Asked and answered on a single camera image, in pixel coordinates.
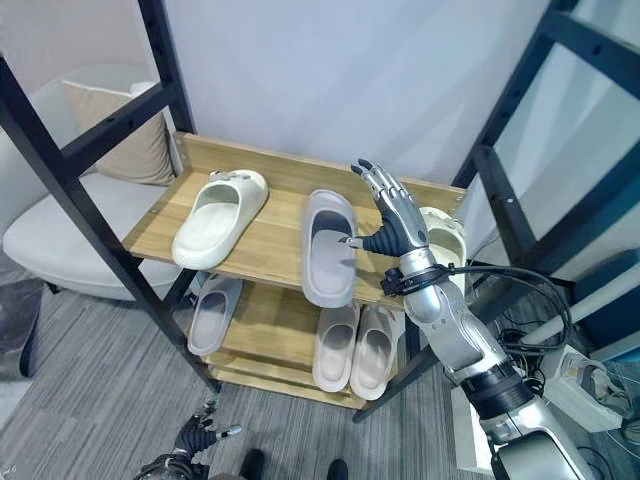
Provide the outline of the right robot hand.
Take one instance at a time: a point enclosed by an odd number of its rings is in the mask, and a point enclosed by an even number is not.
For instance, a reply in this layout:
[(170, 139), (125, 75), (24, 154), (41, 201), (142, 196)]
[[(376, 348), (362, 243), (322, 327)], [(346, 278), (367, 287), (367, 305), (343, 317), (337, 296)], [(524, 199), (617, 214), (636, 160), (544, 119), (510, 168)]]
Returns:
[(351, 171), (367, 185), (382, 224), (372, 235), (343, 237), (339, 243), (396, 258), (429, 245), (427, 227), (417, 202), (394, 175), (364, 159), (352, 164)]

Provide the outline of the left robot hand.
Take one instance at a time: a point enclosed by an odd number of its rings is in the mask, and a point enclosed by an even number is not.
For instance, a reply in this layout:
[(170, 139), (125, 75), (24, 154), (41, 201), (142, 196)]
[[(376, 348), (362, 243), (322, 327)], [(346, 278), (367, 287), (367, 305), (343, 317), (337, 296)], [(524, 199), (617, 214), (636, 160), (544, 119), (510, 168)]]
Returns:
[(212, 445), (238, 435), (241, 425), (231, 425), (212, 430), (212, 416), (217, 411), (216, 399), (205, 400), (196, 412), (185, 422), (176, 436), (172, 453), (192, 459), (195, 454)]

